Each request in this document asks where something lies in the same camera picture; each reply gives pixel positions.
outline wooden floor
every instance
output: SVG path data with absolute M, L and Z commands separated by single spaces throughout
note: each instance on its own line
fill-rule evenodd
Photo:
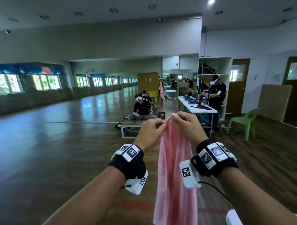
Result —
M 41 224 L 97 176 L 124 143 L 115 123 L 132 113 L 137 87 L 86 97 L 0 118 L 0 224 Z M 178 102 L 160 111 L 176 112 Z M 297 212 L 297 129 L 264 118 L 256 139 L 231 129 L 215 135 L 233 151 L 240 168 L 293 212 Z M 121 190 L 104 224 L 152 224 L 158 148 L 144 161 L 149 177 L 142 193 Z M 214 178 L 202 178 L 218 188 Z M 216 190 L 198 192 L 198 223 L 226 224 L 232 208 Z

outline blue container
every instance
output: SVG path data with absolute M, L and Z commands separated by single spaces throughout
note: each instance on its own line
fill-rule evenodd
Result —
M 194 105 L 194 104 L 196 104 L 195 102 L 196 102 L 195 99 L 189 99 L 189 100 L 188 100 L 188 104 L 189 104 L 189 105 Z

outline bench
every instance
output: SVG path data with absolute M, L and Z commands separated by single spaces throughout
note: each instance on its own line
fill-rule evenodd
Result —
M 127 134 L 139 133 L 139 130 L 128 131 L 128 128 L 141 128 L 145 120 L 124 120 L 121 124 L 122 138 L 136 138 L 137 136 L 127 136 Z

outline hanging pink cloth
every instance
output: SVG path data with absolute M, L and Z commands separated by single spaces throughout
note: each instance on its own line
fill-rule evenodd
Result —
M 155 225 L 197 225 L 196 189 L 187 189 L 179 163 L 192 158 L 191 144 L 179 126 L 169 118 L 161 137 L 158 187 L 154 210 Z
M 159 90 L 160 90 L 160 96 L 163 99 L 163 101 L 165 100 L 164 94 L 163 94 L 163 83 L 160 81 L 159 83 Z

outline wooden door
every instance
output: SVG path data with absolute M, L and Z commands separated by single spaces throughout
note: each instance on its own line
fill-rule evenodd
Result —
M 226 113 L 241 114 L 249 61 L 250 59 L 234 59 L 232 62 Z
M 285 76 L 283 80 L 284 85 L 292 85 L 291 94 L 289 97 L 287 110 L 285 113 L 284 122 L 291 124 L 294 121 L 293 126 L 297 125 L 297 57 L 289 57 Z
M 138 74 L 138 91 L 139 93 L 146 90 L 147 94 L 149 91 L 156 91 L 157 97 L 159 97 L 159 73 L 139 73 Z

